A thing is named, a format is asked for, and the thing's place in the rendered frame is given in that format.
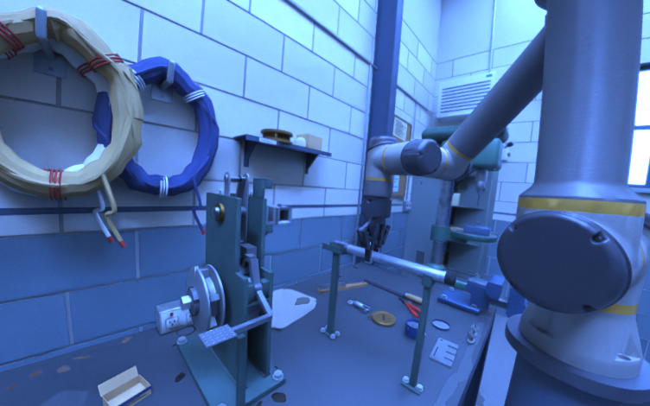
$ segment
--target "beige box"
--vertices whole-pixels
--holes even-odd
[[[151,395],[151,385],[134,366],[97,386],[104,406],[132,406]]]
[[[322,151],[322,138],[318,136],[312,136],[311,134],[300,134],[299,136],[307,141],[307,148]]]

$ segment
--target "foot pedal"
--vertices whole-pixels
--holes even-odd
[[[234,339],[235,337],[237,337],[237,334],[234,332],[233,328],[227,324],[199,334],[199,338],[203,341],[203,345],[206,346],[206,348],[216,346],[224,341],[228,341],[229,339]]]

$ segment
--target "cinder block wall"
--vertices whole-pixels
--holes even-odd
[[[499,0],[493,14],[493,2],[467,0],[443,2],[440,38],[437,53],[436,90],[440,80],[486,72],[490,49],[490,36],[494,17],[494,49],[491,68],[506,69],[519,57],[530,41],[542,29],[545,11],[533,1]],[[643,2],[643,32],[641,61],[650,62],[650,2]],[[519,195],[534,182],[535,162],[539,137],[539,119],[542,94],[540,93],[508,125],[511,157],[499,171],[499,186],[494,203],[493,231],[501,235],[515,219]],[[434,118],[434,125],[449,125]],[[496,258],[496,243],[488,253],[488,275],[500,275]],[[641,344],[650,360],[650,278],[641,298],[637,322]]]
[[[271,178],[269,204],[297,206],[293,222],[268,236],[266,265],[277,284],[330,270],[331,255],[320,245],[355,240],[372,83],[372,68],[359,55],[372,61],[377,21],[376,0],[296,3],[305,13],[283,0],[39,3],[85,22],[127,63],[174,60],[206,90],[221,137],[200,185],[202,201],[223,190],[229,172]],[[7,0],[0,12],[34,6]],[[26,53],[0,59],[0,78],[3,140],[39,168],[83,162],[96,145],[94,86],[73,67],[66,79],[35,73]],[[150,174],[179,174],[198,137],[194,112],[177,96],[164,104],[150,92],[141,94],[143,147],[135,159]],[[430,110],[424,101],[419,108]],[[403,118],[421,131],[430,113],[415,109]],[[332,157],[319,157],[305,174],[303,155],[260,145],[245,168],[233,138],[264,128],[318,136]],[[158,199],[134,192],[119,178],[112,189],[118,207],[197,203],[193,193]],[[395,256],[403,255],[401,203],[394,201],[388,220],[397,227],[385,251]],[[183,294],[187,269],[205,263],[205,237],[190,211],[118,212],[112,218],[124,249],[106,243],[92,215],[56,212],[97,204],[95,195],[59,202],[0,186],[0,371],[153,327],[154,306]]]

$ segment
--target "air vent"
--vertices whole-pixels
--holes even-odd
[[[488,72],[440,82],[437,117],[466,117],[492,90],[499,77],[497,72]]]

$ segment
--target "red handle pliers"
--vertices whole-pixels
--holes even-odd
[[[409,303],[408,301],[405,301],[401,297],[399,297],[398,299],[400,299],[402,301],[402,303],[404,303],[406,305],[406,307],[409,309],[409,312],[411,312],[411,314],[413,314],[413,316],[416,319],[420,318],[420,308],[419,307],[417,307],[414,304]]]

